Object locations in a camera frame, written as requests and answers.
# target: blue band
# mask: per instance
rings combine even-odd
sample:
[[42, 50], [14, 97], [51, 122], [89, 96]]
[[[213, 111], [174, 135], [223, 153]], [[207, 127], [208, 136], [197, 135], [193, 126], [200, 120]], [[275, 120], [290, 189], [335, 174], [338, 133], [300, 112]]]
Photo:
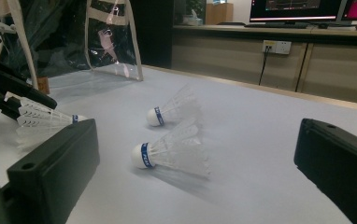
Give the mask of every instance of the blue band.
[[149, 159], [149, 153], [147, 152], [147, 145], [148, 143], [144, 143], [141, 145], [141, 158], [143, 158], [144, 164], [150, 168], [152, 167], [150, 159]]
[[78, 122], [79, 122], [79, 116], [73, 115], [73, 123], [78, 123]]
[[159, 124], [164, 125], [164, 120], [162, 119], [161, 110], [159, 109], [159, 106], [155, 107], [154, 110]]

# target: brown object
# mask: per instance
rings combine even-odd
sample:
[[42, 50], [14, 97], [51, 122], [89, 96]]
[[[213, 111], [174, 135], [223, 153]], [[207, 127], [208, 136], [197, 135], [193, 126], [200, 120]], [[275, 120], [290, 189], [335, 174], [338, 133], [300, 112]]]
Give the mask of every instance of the brown object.
[[37, 77], [36, 82], [38, 83], [39, 91], [42, 91], [45, 94], [50, 94], [50, 84], [47, 77]]
[[218, 5], [206, 5], [206, 25], [217, 25], [224, 21], [233, 21], [234, 4], [222, 3]]

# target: plastic wrap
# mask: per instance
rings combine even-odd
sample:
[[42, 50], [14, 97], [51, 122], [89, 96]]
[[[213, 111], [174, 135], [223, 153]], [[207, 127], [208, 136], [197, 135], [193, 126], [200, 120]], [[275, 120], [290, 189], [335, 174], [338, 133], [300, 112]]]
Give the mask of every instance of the plastic wrap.
[[[129, 1], [19, 2], [38, 77], [55, 77], [92, 69], [142, 79], [136, 29]], [[4, 44], [6, 54], [1, 60], [29, 77], [29, 67], [18, 37], [5, 35]]]

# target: white shuttlecock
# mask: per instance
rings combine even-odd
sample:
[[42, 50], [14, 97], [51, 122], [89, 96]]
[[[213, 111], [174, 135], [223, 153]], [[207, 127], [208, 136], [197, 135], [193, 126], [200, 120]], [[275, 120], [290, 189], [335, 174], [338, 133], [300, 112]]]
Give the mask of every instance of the white shuttlecock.
[[196, 119], [185, 119], [155, 143], [137, 145], [132, 150], [132, 163], [140, 169], [158, 164], [195, 175], [210, 174]]
[[164, 106], [149, 110], [147, 122], [151, 126], [161, 126], [166, 122], [180, 122], [187, 118], [199, 118], [201, 106], [189, 85], [184, 86]]
[[85, 120], [81, 115], [66, 115], [42, 104], [23, 98], [21, 114], [17, 121], [21, 127], [16, 132], [19, 135], [19, 149], [28, 151], [36, 148], [64, 127]]

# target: white table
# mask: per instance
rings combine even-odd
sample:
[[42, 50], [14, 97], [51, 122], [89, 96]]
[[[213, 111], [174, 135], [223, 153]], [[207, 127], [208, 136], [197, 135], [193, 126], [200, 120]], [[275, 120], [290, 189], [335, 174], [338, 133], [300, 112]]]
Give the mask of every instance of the white table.
[[[303, 118], [357, 135], [357, 104], [147, 67], [143, 72], [142, 82], [85, 72], [50, 79], [57, 109], [96, 119], [101, 154], [68, 224], [350, 223], [297, 170], [293, 155]], [[136, 169], [132, 148], [169, 131], [149, 127], [147, 111], [188, 83], [205, 114], [210, 179], [163, 167]], [[20, 158], [16, 125], [0, 114], [1, 186], [5, 170]]]

